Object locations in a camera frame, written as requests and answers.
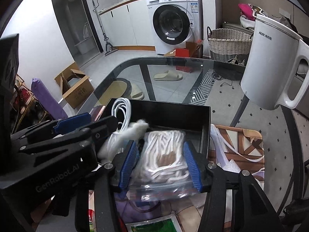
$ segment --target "wicker basket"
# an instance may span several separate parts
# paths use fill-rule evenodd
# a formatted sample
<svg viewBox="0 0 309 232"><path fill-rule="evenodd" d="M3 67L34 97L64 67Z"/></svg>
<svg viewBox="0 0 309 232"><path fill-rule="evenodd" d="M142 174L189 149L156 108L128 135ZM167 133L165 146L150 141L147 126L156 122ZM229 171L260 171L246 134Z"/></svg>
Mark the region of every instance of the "wicker basket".
<svg viewBox="0 0 309 232"><path fill-rule="evenodd" d="M246 65L252 44L250 35L232 29L212 31L207 27L207 39L211 59L227 62L237 56L238 63Z"/></svg>

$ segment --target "kettle handle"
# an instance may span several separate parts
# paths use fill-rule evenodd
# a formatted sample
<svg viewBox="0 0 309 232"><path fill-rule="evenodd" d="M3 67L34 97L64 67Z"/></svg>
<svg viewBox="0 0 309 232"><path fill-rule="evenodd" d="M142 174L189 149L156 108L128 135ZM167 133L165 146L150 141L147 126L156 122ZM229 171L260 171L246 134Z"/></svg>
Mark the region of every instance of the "kettle handle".
<svg viewBox="0 0 309 232"><path fill-rule="evenodd" d="M298 104L301 102L301 100L303 99L303 97L305 96L306 92L308 91L308 87L309 87L309 75L308 73L305 76L305 79L302 83L302 86L300 87L297 95L295 96L294 100L291 100L287 94L289 86L296 74L296 71L298 69L298 65L300 63L301 59L305 59L307 61L307 63L309 63L309 46L307 44L304 43L303 40L299 40L299 44L298 44L298 49L297 49L297 53L296 53L296 58L293 64L293 68L291 71L291 74L288 78L288 81L286 82L286 85L276 103L276 106L278 106L279 104L284 105L290 109L294 109L298 106Z"/></svg>

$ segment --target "washing machine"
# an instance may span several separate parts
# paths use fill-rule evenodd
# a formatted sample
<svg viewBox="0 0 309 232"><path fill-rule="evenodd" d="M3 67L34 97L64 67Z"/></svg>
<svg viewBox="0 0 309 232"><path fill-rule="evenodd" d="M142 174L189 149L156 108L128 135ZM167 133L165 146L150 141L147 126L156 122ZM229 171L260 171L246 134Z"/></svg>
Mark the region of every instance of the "washing machine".
<svg viewBox="0 0 309 232"><path fill-rule="evenodd" d="M157 54L203 39L202 0L146 0Z"/></svg>

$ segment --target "wall switch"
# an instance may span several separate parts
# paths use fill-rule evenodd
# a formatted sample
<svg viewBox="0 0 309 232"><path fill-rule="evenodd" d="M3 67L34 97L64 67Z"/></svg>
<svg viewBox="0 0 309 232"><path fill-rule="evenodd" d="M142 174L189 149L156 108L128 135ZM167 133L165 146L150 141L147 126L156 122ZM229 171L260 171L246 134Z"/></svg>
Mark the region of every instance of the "wall switch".
<svg viewBox="0 0 309 232"><path fill-rule="evenodd" d="M286 12L284 9L279 8L279 14L291 20L291 14Z"/></svg>

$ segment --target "white kettle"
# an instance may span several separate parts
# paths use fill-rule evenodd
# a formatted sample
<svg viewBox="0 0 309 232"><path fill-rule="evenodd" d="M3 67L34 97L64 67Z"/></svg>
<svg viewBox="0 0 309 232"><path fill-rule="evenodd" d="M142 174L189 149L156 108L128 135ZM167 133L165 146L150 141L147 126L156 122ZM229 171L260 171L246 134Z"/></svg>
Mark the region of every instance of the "white kettle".
<svg viewBox="0 0 309 232"><path fill-rule="evenodd" d="M309 46L285 25L257 15L252 46L241 80L244 94L258 106L274 110L280 104L295 108L309 86L309 75L294 100L287 91L301 59L309 63Z"/></svg>

